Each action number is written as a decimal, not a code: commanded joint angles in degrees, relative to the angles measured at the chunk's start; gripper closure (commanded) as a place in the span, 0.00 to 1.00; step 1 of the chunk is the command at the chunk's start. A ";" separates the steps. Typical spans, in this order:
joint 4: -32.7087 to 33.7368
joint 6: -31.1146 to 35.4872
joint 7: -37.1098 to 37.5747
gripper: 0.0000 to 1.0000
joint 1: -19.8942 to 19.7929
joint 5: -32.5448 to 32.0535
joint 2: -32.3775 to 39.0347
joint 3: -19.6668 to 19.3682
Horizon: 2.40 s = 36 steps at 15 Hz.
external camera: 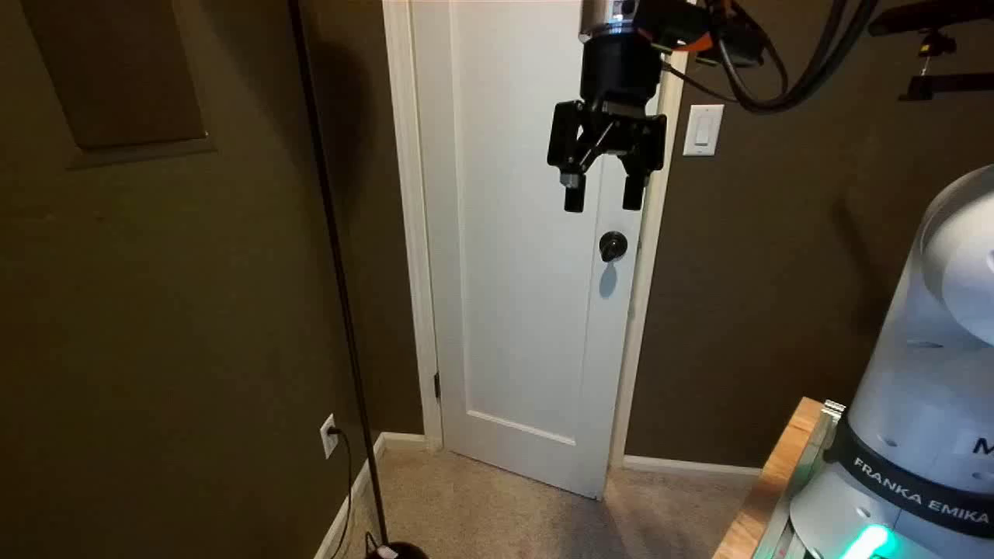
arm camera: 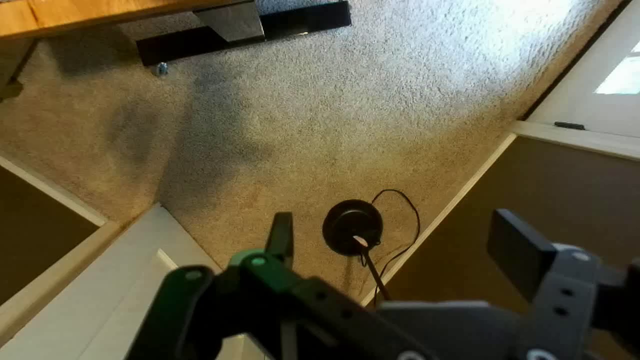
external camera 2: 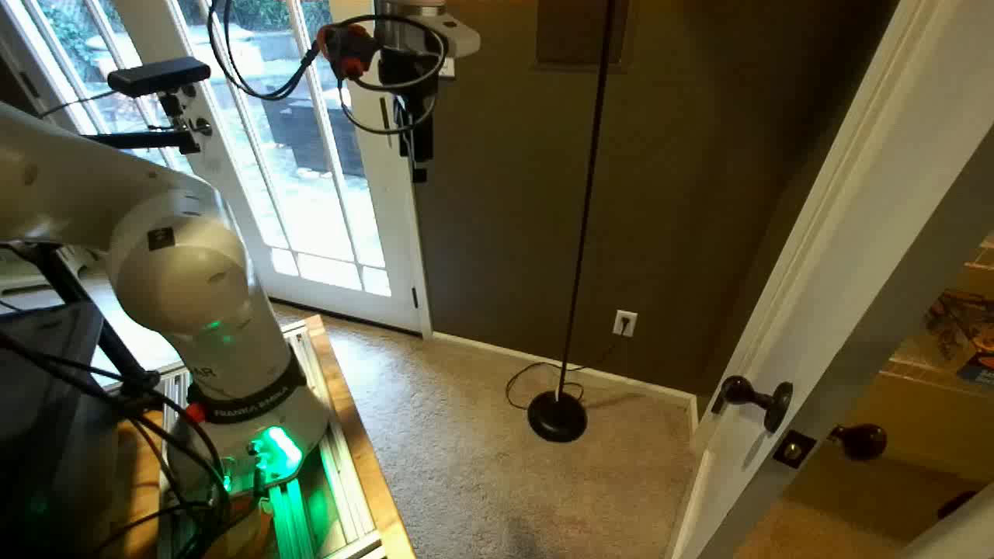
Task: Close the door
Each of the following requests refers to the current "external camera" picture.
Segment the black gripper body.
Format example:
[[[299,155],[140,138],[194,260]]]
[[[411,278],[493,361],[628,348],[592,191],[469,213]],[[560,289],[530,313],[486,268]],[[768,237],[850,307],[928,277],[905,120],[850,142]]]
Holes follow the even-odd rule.
[[[618,155],[629,177],[662,167],[664,117],[648,113],[662,60],[639,33],[596,33],[582,54],[582,95],[554,109],[548,160],[583,177],[599,155]]]

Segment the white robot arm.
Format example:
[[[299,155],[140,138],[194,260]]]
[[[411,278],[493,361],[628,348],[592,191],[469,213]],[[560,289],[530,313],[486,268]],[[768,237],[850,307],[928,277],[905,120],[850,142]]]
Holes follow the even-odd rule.
[[[944,30],[990,19],[994,0],[833,0],[809,64],[768,100],[741,84],[778,62],[738,0],[582,0],[582,92],[554,109],[548,160],[565,205],[583,205],[588,167],[624,167],[628,212],[664,163],[664,120],[646,109],[673,50],[722,64],[749,111],[803,102],[859,33]],[[854,399],[814,471],[788,496],[809,559],[994,559],[994,167],[946,182],[926,209]]]

